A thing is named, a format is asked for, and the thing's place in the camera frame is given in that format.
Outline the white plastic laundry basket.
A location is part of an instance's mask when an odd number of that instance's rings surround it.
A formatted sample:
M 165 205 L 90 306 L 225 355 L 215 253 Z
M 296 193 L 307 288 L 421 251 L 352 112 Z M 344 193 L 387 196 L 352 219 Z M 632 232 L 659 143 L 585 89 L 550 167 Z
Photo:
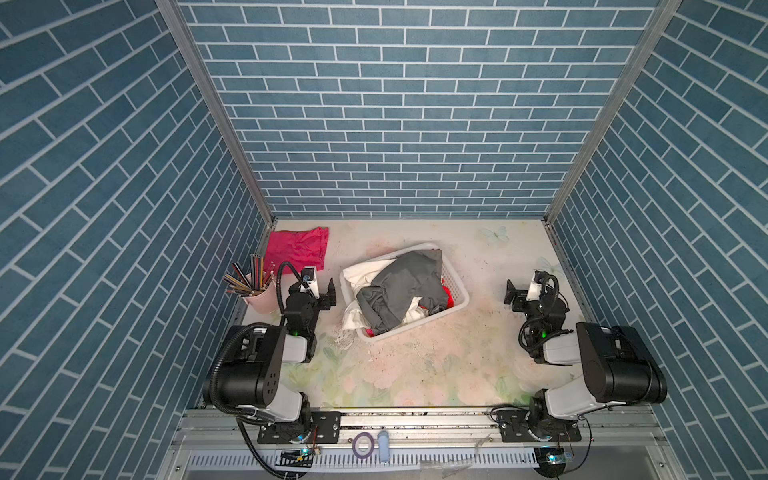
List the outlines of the white plastic laundry basket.
M 397 250 L 397 251 L 388 253 L 386 255 L 383 255 L 383 256 L 380 256 L 380 257 L 368 260 L 368 261 L 395 259 L 398 256 L 400 256 L 400 255 L 402 255 L 402 254 L 404 254 L 404 253 L 406 253 L 408 251 L 412 251 L 412 250 L 426 250 L 426 249 L 439 249 L 439 250 L 441 250 L 436 244 L 427 242 L 427 243 L 422 243 L 422 244 L 414 245 L 414 246 L 411 246 L 411 247 L 407 247 L 407 248 L 404 248 L 404 249 L 401 249 L 401 250 Z M 443 253 L 442 253 L 442 261 L 443 261 L 442 284 L 447 285 L 449 287 L 449 289 L 451 290 L 451 292 L 452 292 L 453 299 L 454 299 L 454 302 L 455 302 L 455 305 L 454 305 L 453 308 L 445 310 L 445 311 L 443 311 L 441 313 L 438 313 L 438 314 L 435 314 L 435 315 L 427 316 L 426 318 L 424 318 L 422 320 L 418 320 L 418 321 L 413 322 L 413 323 L 409 323 L 409 324 L 403 324 L 402 323 L 402 325 L 400 327 L 395 328 L 393 330 L 390 330 L 389 332 L 384 333 L 384 334 L 375 335 L 372 332 L 371 329 L 363 329 L 363 328 L 355 329 L 355 331 L 357 332 L 358 336 L 362 340 L 367 341 L 367 342 L 380 341 L 380 340 L 387 339 L 387 338 L 393 337 L 395 335 L 404 333 L 404 332 L 406 332 L 408 330 L 412 330 L 414 328 L 418 328 L 420 326 L 426 325 L 426 324 L 428 324 L 431 321 L 435 321 L 435 320 L 441 319 L 441 318 L 443 318 L 443 317 L 445 317 L 445 316 L 447 316 L 449 314 L 456 313 L 456 312 L 464 309 L 469 304 L 469 293 L 466 290 L 462 280 L 458 277 L 458 274 L 455 271 L 455 269 L 453 268 L 451 262 L 449 261 L 448 258 L 443 256 Z M 342 272 L 341 272 L 340 277 L 339 277 L 339 282 L 340 282 L 340 286 L 341 286 L 342 296 L 343 296 L 344 301 L 346 302 L 346 304 L 348 306 L 348 304 L 352 301 L 353 293 L 352 293 L 352 289 L 351 289 L 349 283 L 342 278 Z

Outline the grey t shirt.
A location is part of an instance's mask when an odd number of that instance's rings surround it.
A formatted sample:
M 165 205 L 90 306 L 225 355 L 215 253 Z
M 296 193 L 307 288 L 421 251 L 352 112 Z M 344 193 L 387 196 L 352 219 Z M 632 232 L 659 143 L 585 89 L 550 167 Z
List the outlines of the grey t shirt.
M 412 250 L 383 269 L 357 301 L 375 335 L 398 328 L 414 297 L 436 297 L 442 290 L 442 251 Z

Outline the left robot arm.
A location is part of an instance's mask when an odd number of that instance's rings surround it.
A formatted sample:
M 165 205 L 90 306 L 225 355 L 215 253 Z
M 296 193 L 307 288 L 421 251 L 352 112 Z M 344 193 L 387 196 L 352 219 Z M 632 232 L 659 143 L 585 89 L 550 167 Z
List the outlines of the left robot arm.
M 306 394 L 281 382 L 285 363 L 308 363 L 315 354 L 315 329 L 322 311 L 337 304 L 333 282 L 325 293 L 303 279 L 280 300 L 280 323 L 255 322 L 229 329 L 204 382 L 204 401 L 245 423 L 307 430 L 311 422 Z

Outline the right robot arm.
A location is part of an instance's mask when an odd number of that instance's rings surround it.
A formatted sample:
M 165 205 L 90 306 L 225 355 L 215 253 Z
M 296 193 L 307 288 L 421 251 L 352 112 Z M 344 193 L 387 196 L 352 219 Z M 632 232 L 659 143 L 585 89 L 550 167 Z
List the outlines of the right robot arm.
M 581 416 L 609 407 L 666 400 L 666 378 L 636 329 L 589 322 L 565 326 L 570 306 L 556 276 L 537 270 L 526 289 L 507 282 L 503 303 L 525 317 L 518 344 L 530 359 L 581 368 L 580 376 L 531 398 L 526 422 L 534 435 L 555 436 Z

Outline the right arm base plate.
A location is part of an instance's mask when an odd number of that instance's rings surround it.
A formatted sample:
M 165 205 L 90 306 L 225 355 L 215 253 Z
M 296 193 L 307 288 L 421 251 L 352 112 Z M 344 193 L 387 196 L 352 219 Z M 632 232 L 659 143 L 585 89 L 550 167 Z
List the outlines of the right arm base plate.
M 497 424 L 504 443 L 574 443 L 582 440 L 576 421 L 556 419 L 546 413 L 502 406 L 489 411 L 488 417 Z

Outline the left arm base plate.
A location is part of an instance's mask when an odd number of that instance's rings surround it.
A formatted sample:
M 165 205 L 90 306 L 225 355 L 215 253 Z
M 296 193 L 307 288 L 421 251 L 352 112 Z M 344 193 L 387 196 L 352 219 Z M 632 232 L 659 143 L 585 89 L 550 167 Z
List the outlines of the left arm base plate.
M 337 444 L 341 419 L 340 411 L 304 412 L 294 422 L 277 422 L 262 427 L 257 441 L 261 445 Z

